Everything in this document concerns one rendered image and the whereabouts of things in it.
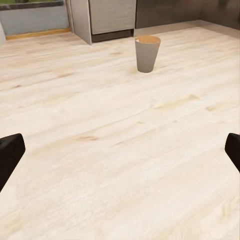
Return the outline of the trash can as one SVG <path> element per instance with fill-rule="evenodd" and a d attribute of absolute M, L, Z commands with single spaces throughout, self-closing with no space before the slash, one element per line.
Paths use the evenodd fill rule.
<path fill-rule="evenodd" d="M 150 35 L 143 35 L 134 38 L 137 69 L 141 73 L 151 73 L 162 40 L 159 37 Z"/>

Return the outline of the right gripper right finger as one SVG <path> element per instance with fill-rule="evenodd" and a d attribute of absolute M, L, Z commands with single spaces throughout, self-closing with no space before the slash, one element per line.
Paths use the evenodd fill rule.
<path fill-rule="evenodd" d="M 240 135 L 229 133 L 225 142 L 224 150 L 240 172 Z"/>

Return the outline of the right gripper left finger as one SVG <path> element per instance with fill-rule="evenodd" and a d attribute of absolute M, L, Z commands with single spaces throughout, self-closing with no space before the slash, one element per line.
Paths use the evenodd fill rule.
<path fill-rule="evenodd" d="M 25 152 L 25 142 L 21 133 L 0 138 L 0 192 Z"/>

